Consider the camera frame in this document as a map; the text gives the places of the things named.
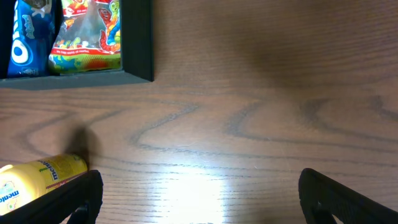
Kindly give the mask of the blue Oreo cookie pack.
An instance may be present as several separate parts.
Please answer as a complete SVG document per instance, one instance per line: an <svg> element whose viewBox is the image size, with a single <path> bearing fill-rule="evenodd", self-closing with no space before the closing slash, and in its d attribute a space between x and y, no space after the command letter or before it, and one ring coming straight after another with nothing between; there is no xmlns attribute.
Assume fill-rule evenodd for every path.
<svg viewBox="0 0 398 224"><path fill-rule="evenodd" d="M15 2L8 78L50 74L47 64L55 38L56 9L56 0Z"/></svg>

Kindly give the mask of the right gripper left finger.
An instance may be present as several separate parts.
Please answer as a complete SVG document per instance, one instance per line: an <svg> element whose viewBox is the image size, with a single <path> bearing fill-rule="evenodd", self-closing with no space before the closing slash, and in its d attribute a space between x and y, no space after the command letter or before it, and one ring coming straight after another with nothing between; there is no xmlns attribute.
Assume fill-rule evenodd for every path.
<svg viewBox="0 0 398 224"><path fill-rule="evenodd" d="M103 180L98 170L1 216L1 223L95 223L103 203Z"/></svg>

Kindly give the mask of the yellow Mentos gum bottle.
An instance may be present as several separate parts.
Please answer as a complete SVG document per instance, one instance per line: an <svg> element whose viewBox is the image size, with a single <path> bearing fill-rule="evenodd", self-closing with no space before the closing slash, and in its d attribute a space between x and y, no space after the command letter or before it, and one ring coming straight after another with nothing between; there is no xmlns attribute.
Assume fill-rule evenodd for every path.
<svg viewBox="0 0 398 224"><path fill-rule="evenodd" d="M88 171L84 159L61 154L1 168L1 215L16 210Z"/></svg>

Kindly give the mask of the green Haribo gummy bag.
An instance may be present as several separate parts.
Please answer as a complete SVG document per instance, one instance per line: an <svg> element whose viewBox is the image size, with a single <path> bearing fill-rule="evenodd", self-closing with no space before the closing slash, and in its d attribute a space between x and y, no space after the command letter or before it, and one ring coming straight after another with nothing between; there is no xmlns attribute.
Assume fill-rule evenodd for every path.
<svg viewBox="0 0 398 224"><path fill-rule="evenodd" d="M120 0L62 0L63 21L49 55L54 73L121 67Z"/></svg>

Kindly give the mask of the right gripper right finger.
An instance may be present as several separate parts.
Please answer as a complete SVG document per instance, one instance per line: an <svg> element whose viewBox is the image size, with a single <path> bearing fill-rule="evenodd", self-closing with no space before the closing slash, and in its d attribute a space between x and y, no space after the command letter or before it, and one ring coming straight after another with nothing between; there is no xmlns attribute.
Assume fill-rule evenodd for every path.
<svg viewBox="0 0 398 224"><path fill-rule="evenodd" d="M397 223L397 212L339 182L305 168L298 180L300 205L308 224Z"/></svg>

